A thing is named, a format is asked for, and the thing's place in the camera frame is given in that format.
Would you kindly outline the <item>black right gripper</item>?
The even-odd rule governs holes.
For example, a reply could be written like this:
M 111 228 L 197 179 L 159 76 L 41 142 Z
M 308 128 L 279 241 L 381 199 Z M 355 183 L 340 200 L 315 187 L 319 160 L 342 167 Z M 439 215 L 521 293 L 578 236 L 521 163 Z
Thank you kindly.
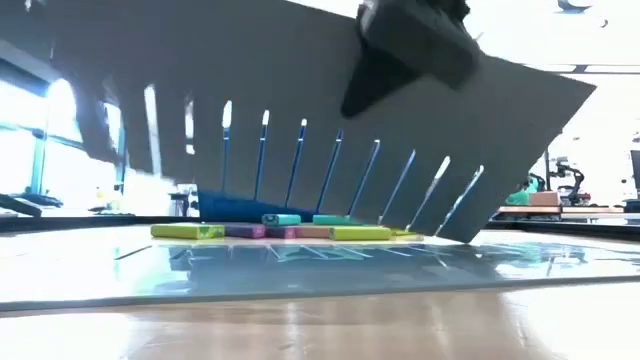
M 353 118 L 422 76 L 460 88 L 480 50 L 464 26 L 465 0 L 375 0 L 358 7 L 361 56 L 341 104 Z

